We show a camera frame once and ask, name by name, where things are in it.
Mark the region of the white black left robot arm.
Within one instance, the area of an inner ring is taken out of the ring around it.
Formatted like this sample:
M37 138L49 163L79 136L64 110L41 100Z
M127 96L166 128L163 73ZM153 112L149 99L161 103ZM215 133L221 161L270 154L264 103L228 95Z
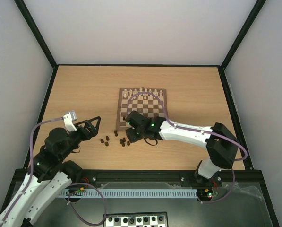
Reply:
M1 212L0 227L32 227L61 191L69 186L90 186L82 179L82 168L65 159L81 142L98 134L101 118L74 124L76 119L74 112L61 117L65 126L50 131L36 156L30 143L31 165L18 191Z

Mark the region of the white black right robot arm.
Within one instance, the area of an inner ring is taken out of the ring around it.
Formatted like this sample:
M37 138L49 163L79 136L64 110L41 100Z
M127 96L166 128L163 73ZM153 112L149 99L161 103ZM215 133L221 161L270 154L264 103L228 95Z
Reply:
M131 143L141 139L175 140L206 149L209 157L199 162L194 173L195 181L200 185L208 184L217 172L230 170L235 161L248 157L247 150L221 123L212 127L193 126L173 122L167 116L145 117L137 111L130 112L124 120L130 126L126 136ZM240 159L236 157L238 149L244 154Z

